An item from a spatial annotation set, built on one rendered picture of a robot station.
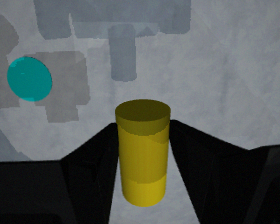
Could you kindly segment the teal circle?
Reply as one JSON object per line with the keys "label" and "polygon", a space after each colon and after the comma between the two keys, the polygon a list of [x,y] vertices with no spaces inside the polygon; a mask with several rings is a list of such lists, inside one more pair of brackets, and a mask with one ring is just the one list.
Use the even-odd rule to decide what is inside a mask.
{"label": "teal circle", "polygon": [[32,57],[21,57],[8,67],[10,89],[23,100],[38,101],[50,93],[52,77],[48,68]]}

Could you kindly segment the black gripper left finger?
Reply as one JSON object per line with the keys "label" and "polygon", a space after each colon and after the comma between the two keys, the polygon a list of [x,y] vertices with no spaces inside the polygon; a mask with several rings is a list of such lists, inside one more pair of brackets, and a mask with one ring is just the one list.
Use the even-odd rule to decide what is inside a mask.
{"label": "black gripper left finger", "polygon": [[109,224],[118,155],[118,127],[110,123],[62,159],[0,162],[0,214]]}

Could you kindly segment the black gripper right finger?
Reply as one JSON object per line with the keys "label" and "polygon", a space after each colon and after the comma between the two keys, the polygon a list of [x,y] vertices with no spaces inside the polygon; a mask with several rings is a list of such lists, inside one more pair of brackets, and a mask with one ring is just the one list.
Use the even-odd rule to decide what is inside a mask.
{"label": "black gripper right finger", "polygon": [[170,120],[169,140],[199,224],[254,223],[280,176],[280,145],[248,150],[178,120]]}

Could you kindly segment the yellow cylinder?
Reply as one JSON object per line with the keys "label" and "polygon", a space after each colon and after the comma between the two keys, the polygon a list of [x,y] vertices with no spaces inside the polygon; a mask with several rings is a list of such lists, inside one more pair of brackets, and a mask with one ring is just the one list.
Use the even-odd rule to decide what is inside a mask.
{"label": "yellow cylinder", "polygon": [[122,195],[132,205],[149,207],[164,197],[170,115],[167,104],[150,99],[115,109]]}

